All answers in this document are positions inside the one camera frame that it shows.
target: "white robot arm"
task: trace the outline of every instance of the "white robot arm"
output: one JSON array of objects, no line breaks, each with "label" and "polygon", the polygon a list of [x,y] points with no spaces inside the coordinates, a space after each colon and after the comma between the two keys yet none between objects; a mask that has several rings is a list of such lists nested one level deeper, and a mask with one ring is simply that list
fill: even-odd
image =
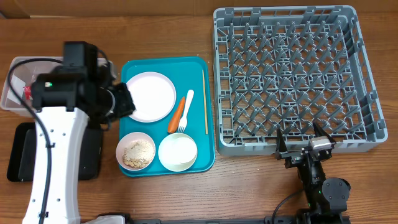
[{"label": "white robot arm", "polygon": [[[124,83],[113,85],[110,63],[97,66],[102,53],[86,42],[66,42],[62,66],[40,74],[32,84],[32,106],[18,96],[7,76],[10,90],[35,118],[36,157],[29,206],[23,224],[80,224],[77,201],[78,167],[81,142],[88,121],[108,124],[130,115],[134,104]],[[126,224],[123,215],[104,215],[89,224]]]}]

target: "bowl of food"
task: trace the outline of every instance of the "bowl of food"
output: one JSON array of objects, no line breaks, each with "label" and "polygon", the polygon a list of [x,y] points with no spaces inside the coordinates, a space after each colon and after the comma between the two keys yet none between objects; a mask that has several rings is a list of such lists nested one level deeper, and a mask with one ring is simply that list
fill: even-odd
[{"label": "bowl of food", "polygon": [[116,159],[126,170],[142,170],[154,160],[155,149],[155,142],[149,135],[140,132],[130,133],[119,141]]}]

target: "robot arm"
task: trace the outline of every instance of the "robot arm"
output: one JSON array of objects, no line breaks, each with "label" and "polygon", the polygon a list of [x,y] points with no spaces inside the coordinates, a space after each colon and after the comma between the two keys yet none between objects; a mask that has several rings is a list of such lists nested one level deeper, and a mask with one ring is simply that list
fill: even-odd
[{"label": "robot arm", "polygon": [[[32,84],[32,106],[51,142],[51,173],[44,132],[38,121],[37,152],[32,193],[23,223],[78,224],[78,165],[88,122],[108,124],[131,114],[134,104],[126,84],[113,85],[110,64],[98,67],[98,49],[86,42],[66,42],[63,65],[40,74]],[[49,181],[48,197],[45,186]],[[47,203],[41,212],[43,201]],[[123,223],[122,216],[101,217],[89,223]]]},{"label": "robot arm", "polygon": [[309,206],[298,210],[294,220],[289,221],[296,224],[349,224],[349,218],[342,217],[341,213],[347,210],[351,187],[344,179],[326,178],[321,165],[321,161],[331,158],[336,141],[316,122],[313,123],[313,128],[315,137],[301,151],[288,151],[282,132],[277,132],[275,158],[284,159],[287,169],[297,167]]}]

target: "red object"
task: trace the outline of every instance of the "red object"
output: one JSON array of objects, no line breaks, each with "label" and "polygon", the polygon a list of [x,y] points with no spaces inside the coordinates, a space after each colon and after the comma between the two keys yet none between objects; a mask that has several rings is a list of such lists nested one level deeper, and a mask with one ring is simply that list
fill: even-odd
[{"label": "red object", "polygon": [[24,87],[24,94],[25,94],[25,99],[31,100],[32,99],[32,92],[30,90],[30,86],[25,86]]}]

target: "green light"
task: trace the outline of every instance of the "green light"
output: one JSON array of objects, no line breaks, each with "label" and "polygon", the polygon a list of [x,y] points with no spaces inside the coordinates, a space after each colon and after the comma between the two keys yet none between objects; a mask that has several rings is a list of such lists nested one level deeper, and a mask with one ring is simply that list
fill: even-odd
[{"label": "green light", "polygon": [[51,87],[52,86],[52,83],[50,83],[50,82],[45,82],[44,83],[44,87]]}]

